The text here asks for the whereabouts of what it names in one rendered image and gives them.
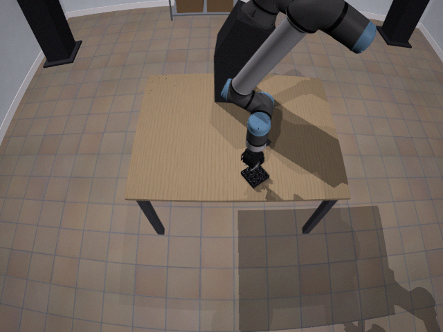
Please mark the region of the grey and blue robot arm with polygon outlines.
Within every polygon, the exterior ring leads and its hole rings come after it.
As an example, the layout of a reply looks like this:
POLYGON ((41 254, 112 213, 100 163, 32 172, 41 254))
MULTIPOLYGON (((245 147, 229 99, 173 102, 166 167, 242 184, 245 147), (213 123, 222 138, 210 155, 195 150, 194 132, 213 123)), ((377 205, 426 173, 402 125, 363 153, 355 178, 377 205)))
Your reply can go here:
POLYGON ((253 89, 306 34, 321 30, 359 54, 377 33, 372 21, 344 0, 250 0, 241 8, 246 20, 267 30, 275 25, 279 12, 286 17, 221 92, 223 99, 251 112, 246 147, 253 152, 271 144, 267 138, 274 109, 270 94, 253 89))

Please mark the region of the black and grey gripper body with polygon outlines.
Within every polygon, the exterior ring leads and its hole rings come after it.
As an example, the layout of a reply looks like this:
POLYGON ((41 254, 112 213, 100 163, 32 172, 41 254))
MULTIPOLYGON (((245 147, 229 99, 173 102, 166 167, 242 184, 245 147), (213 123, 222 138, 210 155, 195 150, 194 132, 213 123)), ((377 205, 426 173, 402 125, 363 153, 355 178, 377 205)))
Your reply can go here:
POLYGON ((241 155, 241 160, 253 169, 257 165, 257 162, 262 159, 262 156, 264 156, 263 151, 253 152, 246 148, 245 152, 241 155))

